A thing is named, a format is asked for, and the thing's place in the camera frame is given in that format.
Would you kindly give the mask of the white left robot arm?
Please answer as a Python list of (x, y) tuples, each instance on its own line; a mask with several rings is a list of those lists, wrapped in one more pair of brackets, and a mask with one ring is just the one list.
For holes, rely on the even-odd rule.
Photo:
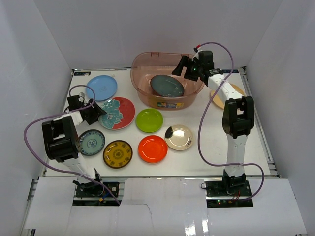
[(88, 166), (81, 153), (81, 145), (76, 126), (83, 122), (89, 125), (98, 121), (106, 112), (93, 102), (85, 102), (78, 95), (69, 96), (68, 113), (42, 123), (45, 151), (50, 160), (55, 160), (69, 168), (76, 175), (73, 182), (83, 192), (99, 196), (104, 192), (104, 184), (98, 171)]

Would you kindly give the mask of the dark blue ceramic plate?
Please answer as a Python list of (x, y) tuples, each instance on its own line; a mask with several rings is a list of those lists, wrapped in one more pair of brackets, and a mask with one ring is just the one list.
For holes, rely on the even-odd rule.
[(155, 75), (150, 80), (153, 91), (162, 97), (181, 97), (184, 86), (175, 78), (168, 75)]

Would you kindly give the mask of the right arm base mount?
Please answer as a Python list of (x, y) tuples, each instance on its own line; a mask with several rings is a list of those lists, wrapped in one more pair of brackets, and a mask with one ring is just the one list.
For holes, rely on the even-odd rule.
[(206, 181), (200, 185), (206, 192), (206, 202), (208, 209), (219, 208), (252, 208), (252, 196), (249, 182), (234, 189), (227, 190), (222, 181)]

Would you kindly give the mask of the red plate with teal flower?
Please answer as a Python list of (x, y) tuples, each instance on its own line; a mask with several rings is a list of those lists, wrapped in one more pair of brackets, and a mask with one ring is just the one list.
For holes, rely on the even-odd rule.
[(108, 99), (100, 106), (106, 112), (98, 118), (99, 123), (109, 130), (119, 130), (130, 125), (135, 117), (135, 106), (127, 98)]

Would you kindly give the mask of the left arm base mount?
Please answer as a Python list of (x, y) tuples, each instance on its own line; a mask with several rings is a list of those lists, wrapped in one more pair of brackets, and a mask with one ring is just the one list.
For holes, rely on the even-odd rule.
[(118, 207), (122, 201), (120, 194), (120, 183), (116, 181), (103, 182), (103, 184), (112, 192), (119, 203), (112, 197), (109, 191), (101, 186), (95, 186), (89, 191), (83, 191), (76, 186), (73, 206), (92, 206), (92, 207)]

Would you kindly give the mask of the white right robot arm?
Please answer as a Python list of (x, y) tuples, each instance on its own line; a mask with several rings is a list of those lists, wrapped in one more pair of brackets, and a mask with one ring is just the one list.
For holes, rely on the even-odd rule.
[(239, 93), (222, 70), (214, 68), (212, 51), (198, 50), (194, 57), (182, 56), (172, 71), (185, 79), (201, 80), (224, 103), (222, 128), (227, 135), (227, 161), (223, 165), (223, 192), (234, 196), (246, 182), (245, 145), (254, 126), (254, 101)]

